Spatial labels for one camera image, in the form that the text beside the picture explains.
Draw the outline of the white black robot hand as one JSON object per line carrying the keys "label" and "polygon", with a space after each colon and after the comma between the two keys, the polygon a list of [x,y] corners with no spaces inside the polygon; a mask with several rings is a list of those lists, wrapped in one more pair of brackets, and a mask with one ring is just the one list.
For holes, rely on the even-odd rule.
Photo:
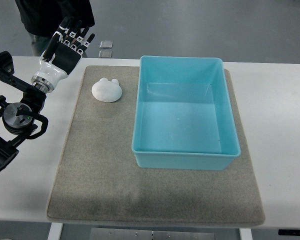
{"label": "white black robot hand", "polygon": [[65,17],[40,56],[39,70],[32,85],[43,93],[51,93],[59,81],[66,79],[84,56],[95,34],[86,37],[89,27],[81,29],[82,21]]}

